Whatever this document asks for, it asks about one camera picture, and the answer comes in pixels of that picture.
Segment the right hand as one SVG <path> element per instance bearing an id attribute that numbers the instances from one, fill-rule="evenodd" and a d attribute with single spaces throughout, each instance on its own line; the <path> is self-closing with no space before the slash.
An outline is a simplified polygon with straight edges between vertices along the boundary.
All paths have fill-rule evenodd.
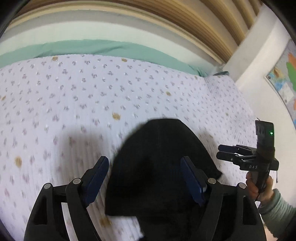
<path id="1" fill-rule="evenodd" d="M 249 192 L 250 197 L 253 200 L 260 201 L 261 204 L 266 204 L 271 201 L 274 196 L 273 191 L 273 178 L 269 176 L 266 180 L 265 191 L 259 194 L 259 189 L 252 181 L 252 174 L 248 172 L 246 175 L 246 185 Z"/>

